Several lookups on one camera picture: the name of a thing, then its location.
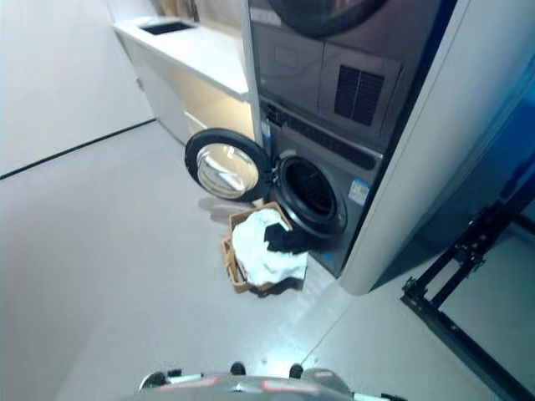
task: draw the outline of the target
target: black cloth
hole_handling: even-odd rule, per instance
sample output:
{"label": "black cloth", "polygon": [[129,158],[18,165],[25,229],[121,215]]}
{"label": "black cloth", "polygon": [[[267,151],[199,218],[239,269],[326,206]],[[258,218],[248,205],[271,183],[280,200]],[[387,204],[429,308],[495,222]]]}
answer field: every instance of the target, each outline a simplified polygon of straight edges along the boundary
{"label": "black cloth", "polygon": [[280,224],[266,227],[264,241],[268,241],[268,251],[279,251],[293,254],[302,253],[309,249],[308,238],[304,231],[286,231]]}

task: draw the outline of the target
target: dryer door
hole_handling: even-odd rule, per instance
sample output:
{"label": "dryer door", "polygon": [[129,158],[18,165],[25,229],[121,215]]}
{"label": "dryer door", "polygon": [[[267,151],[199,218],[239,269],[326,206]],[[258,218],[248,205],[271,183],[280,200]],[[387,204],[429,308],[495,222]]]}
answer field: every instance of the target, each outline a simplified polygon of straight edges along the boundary
{"label": "dryer door", "polygon": [[229,129],[204,129],[186,144],[186,168],[205,190],[230,201],[255,201],[273,185],[272,163],[252,140]]}
{"label": "dryer door", "polygon": [[360,25],[388,0],[268,1],[290,28],[310,38],[326,38]]}

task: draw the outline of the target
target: black metal frame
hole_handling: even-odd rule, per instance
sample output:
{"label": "black metal frame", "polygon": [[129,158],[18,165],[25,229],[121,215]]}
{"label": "black metal frame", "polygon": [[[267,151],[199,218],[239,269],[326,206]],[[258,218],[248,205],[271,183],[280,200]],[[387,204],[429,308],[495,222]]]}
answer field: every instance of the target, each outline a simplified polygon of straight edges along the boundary
{"label": "black metal frame", "polygon": [[[403,287],[405,294],[401,298],[435,335],[504,399],[535,400],[535,397],[439,308],[459,284],[485,262],[485,254],[511,223],[517,223],[535,235],[535,222],[522,215],[523,210],[535,199],[535,172],[512,194],[517,182],[533,162],[535,152],[519,165],[512,179],[507,182],[502,197],[509,200],[497,201],[484,208],[420,278],[409,279]],[[431,300],[427,300],[427,286],[454,259],[459,263],[458,270]]]}

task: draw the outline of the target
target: dryer vent grille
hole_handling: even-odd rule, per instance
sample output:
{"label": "dryer vent grille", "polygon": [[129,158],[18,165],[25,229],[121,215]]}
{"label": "dryer vent grille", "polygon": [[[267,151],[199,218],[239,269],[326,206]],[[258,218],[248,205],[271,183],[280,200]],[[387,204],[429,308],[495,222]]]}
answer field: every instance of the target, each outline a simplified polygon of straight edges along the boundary
{"label": "dryer vent grille", "polygon": [[334,112],[370,126],[385,77],[340,65]]}

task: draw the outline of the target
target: laundry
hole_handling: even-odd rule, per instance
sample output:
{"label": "laundry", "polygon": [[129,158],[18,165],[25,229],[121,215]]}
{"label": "laundry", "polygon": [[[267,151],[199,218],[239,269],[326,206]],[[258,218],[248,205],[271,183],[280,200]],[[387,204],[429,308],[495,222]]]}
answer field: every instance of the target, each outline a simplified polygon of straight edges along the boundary
{"label": "laundry", "polygon": [[277,211],[264,209],[252,213],[232,232],[232,247],[236,259],[246,271],[247,280],[256,286],[266,282],[281,282],[289,277],[303,280],[307,269],[307,252],[293,255],[268,250],[264,235],[266,227],[273,225],[280,225],[285,231],[289,230]]}
{"label": "laundry", "polygon": [[302,253],[308,250],[308,238],[300,230],[284,230],[280,224],[266,227],[264,241],[269,242],[268,251]]}

